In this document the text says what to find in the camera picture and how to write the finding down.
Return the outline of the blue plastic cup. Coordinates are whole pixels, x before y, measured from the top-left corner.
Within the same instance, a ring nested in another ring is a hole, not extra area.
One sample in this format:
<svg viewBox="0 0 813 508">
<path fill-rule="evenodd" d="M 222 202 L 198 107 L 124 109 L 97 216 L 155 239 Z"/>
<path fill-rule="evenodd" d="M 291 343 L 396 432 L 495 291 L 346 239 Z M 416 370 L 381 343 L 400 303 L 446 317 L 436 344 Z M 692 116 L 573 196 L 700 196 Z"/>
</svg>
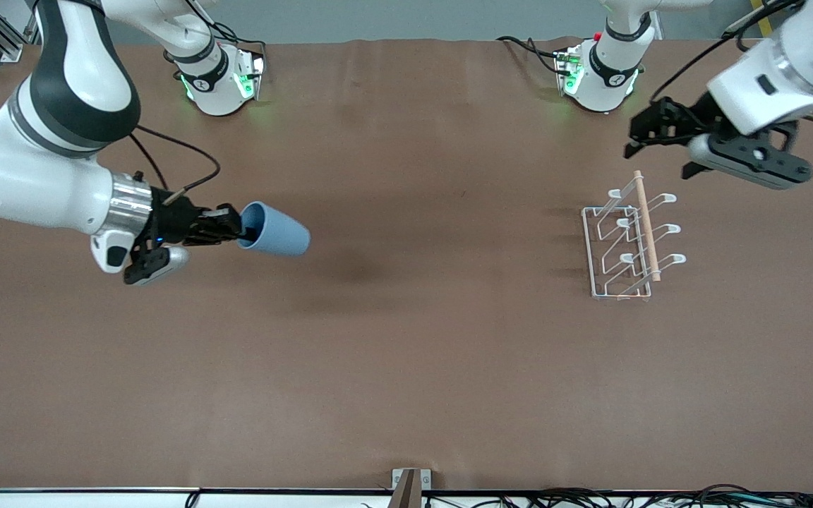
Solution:
<svg viewBox="0 0 813 508">
<path fill-rule="evenodd" d="M 293 217 L 263 202 L 251 202 L 240 212 L 242 250 L 273 256 L 302 256 L 312 241 L 310 231 Z"/>
</svg>

